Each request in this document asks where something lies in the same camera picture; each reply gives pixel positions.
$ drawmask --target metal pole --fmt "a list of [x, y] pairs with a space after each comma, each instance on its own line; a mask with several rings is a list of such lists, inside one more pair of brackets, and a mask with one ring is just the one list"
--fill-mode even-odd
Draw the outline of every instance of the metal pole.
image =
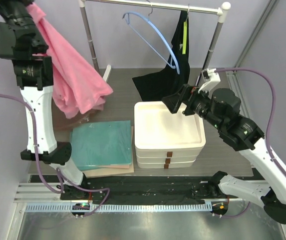
[[151, 5], [153, 8], [156, 9], [170, 9], [170, 10], [181, 10], [187, 11], [189, 9], [190, 12], [195, 13], [204, 13], [204, 14], [215, 14], [220, 15], [222, 12], [220, 9], [214, 8], [206, 8], [206, 7], [197, 7], [197, 6], [190, 6], [187, 5], [178, 5], [178, 4], [168, 4], [168, 3], [157, 3], [157, 2], [147, 2], [147, 1], [129, 1], [129, 0], [86, 0], [91, 2], [99, 2], [99, 3], [109, 3], [109, 4], [122, 4], [122, 5], [133, 5], [133, 6], [140, 6], [140, 7], [148, 7], [150, 8]]
[[[214, 31], [214, 35], [213, 35], [211, 44], [209, 46], [209, 49], [208, 49], [208, 52], [207, 52], [207, 55], [206, 55], [205, 62], [204, 62], [202, 70], [205, 70], [209, 66], [209, 63], [210, 63], [210, 61], [212, 59], [212, 55], [214, 53], [214, 49], [215, 49], [215, 46], [216, 46], [219, 34], [221, 33], [224, 21], [226, 19], [227, 12], [228, 12], [228, 10], [230, 8], [231, 8], [231, 4], [229, 2], [225, 2], [221, 6], [221, 10], [222, 10], [223, 14], [221, 16], [219, 16], [219, 18], [218, 18], [218, 22], [217, 22], [217, 25], [216, 25], [216, 28], [215, 28], [215, 31]], [[199, 76], [198, 76], [198, 78], [196, 80], [195, 86], [199, 85], [201, 79], [202, 79], [202, 72], [199, 74]]]
[[279, 0], [270, 0], [267, 4], [263, 14], [261, 15], [260, 19], [258, 20], [258, 23], [256, 24], [254, 31], [250, 38], [248, 39], [248, 42], [245, 45], [245, 48], [242, 51], [242, 54], [239, 56], [235, 67], [238, 68], [242, 64], [245, 56], [247, 55], [249, 49], [253, 45], [255, 39], [257, 38], [258, 34], [261, 32], [263, 27], [265, 26], [265, 23], [269, 16], [272, 14], [273, 10], [275, 9], [276, 5], [278, 4]]
[[99, 66], [98, 66], [98, 61], [97, 61], [97, 57], [96, 57], [96, 53], [95, 53], [95, 48], [94, 48], [91, 30], [89, 28], [89, 23], [88, 23], [88, 19], [87, 19], [85, 2], [83, 2], [82, 0], [79, 0], [78, 2], [79, 2], [79, 6], [81, 9], [81, 13], [82, 13], [82, 18], [83, 18], [83, 22], [84, 22], [86, 35], [87, 35], [89, 49], [91, 50], [91, 56], [92, 56], [94, 68], [99, 73]]

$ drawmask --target pink cloth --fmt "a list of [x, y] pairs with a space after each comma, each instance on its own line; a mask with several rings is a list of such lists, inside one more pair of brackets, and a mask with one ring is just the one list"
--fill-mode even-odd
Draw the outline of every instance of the pink cloth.
[[36, 5], [27, 7], [49, 48], [47, 55], [53, 62], [53, 99], [57, 107], [70, 119], [90, 109], [103, 110], [104, 96], [113, 89], [97, 71], [44, 18], [46, 14]]

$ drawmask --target blue hanger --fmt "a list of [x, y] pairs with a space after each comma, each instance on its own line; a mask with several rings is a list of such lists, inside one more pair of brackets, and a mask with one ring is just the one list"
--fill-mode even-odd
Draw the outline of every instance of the blue hanger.
[[[162, 41], [164, 42], [165, 46], [167, 47], [167, 49], [168, 49], [168, 51], [169, 51], [169, 53], [170, 53], [170, 55], [171, 55], [170, 63], [168, 63], [167, 60], [164, 59], [164, 58], [153, 48], [153, 46], [151, 46], [151, 45], [142, 37], [142, 35], [141, 35], [137, 30], [135, 30], [135, 28], [130, 24], [130, 21], [129, 21], [129, 15], [130, 15], [130, 14], [133, 14], [133, 15], [136, 15], [136, 16], [140, 17], [140, 18], [143, 19], [145, 22], [147, 22], [147, 23], [157, 32], [157, 34], [158, 34], [158, 35], [160, 36], [160, 38], [162, 39]], [[145, 41], [145, 43], [148, 44], [148, 46], [150, 46], [150, 47], [155, 51], [155, 53], [158, 54], [158, 56], [160, 56], [160, 57], [166, 62], [166, 64], [167, 64], [168, 66], [170, 66], [172, 69], [176, 69], [176, 70], [177, 70], [177, 74], [180, 74], [178, 62], [177, 62], [177, 59], [176, 59], [176, 57], [175, 57], [175, 55], [174, 55], [174, 53], [173, 53], [171, 47], [169, 46], [168, 42], [166, 41], [166, 39], [164, 38], [164, 36], [161, 34], [161, 32], [155, 27], [155, 25], [152, 24], [152, 22], [149, 21], [148, 18], [146, 18], [145, 16], [143, 16], [142, 14], [139, 14], [139, 13], [137, 13], [137, 12], [134, 12], [134, 11], [126, 12], [126, 13], [124, 13], [123, 18], [125, 18], [126, 15], [128, 15], [128, 18], [125, 19], [125, 20], [126, 20], [126, 23]]]

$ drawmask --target black cloth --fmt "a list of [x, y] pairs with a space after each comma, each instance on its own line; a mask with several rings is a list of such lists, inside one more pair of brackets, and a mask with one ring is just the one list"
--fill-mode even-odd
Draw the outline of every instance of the black cloth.
[[[176, 56], [180, 74], [177, 74], [176, 69], [170, 66], [160, 72], [151, 73], [144, 76], [133, 78], [134, 84], [144, 102], [161, 101], [163, 97], [176, 93], [183, 84], [187, 84], [189, 79], [190, 67], [188, 63], [189, 56], [189, 22], [187, 12], [181, 11], [176, 31], [172, 39], [172, 50]], [[187, 19], [187, 46], [186, 54], [182, 54], [180, 44], [183, 43], [184, 22]]]

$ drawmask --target white tray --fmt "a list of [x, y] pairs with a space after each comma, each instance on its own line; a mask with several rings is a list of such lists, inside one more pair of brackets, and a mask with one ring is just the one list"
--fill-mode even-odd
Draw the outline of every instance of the white tray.
[[[188, 162], [177, 162], [177, 163], [170, 163], [168, 164], [168, 168], [169, 169], [177, 169], [177, 168], [188, 168], [191, 167], [193, 165], [194, 161], [188, 161]], [[164, 164], [163, 163], [141, 163], [139, 161], [137, 161], [138, 166], [141, 169], [163, 169], [164, 168]]]
[[141, 164], [165, 164], [166, 159], [170, 159], [170, 164], [194, 162], [197, 156], [178, 156], [178, 157], [140, 157], [136, 155], [137, 161]]
[[203, 120], [184, 116], [182, 104], [171, 114], [161, 101], [135, 105], [135, 147], [140, 157], [197, 156], [206, 143]]

